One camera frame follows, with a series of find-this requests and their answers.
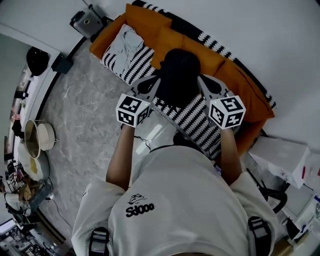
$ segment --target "pillow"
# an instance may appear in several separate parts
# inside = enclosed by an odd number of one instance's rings
[[[213,76],[226,60],[226,58],[219,53],[210,50],[187,36],[183,37],[182,49],[189,51],[198,57],[201,64],[201,74]]]
[[[126,4],[126,23],[135,29],[144,40],[144,44],[152,49],[156,47],[158,35],[162,27],[170,27],[172,20],[143,7]]]
[[[224,64],[213,75],[223,81],[235,95],[239,95],[246,112],[245,122],[257,122],[275,117],[264,95],[252,79],[235,63],[225,59]]]
[[[173,49],[181,48],[184,36],[168,27],[161,28],[154,48],[150,64],[156,69],[161,68],[160,62],[165,60],[167,53]]]

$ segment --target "marble floor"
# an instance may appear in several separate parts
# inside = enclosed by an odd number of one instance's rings
[[[54,200],[59,213],[73,226],[87,185],[104,179],[120,133],[116,104],[129,87],[89,52],[86,41],[73,57],[74,65],[54,85],[41,114],[50,123],[59,141],[47,151]],[[135,135],[150,141],[151,149],[173,143],[176,129],[153,112],[138,126]],[[149,149],[134,139],[132,168]],[[263,177],[270,188],[277,183],[259,168],[249,154],[242,156],[242,167]],[[54,202],[44,201],[40,209],[71,245],[72,230],[58,215]]]

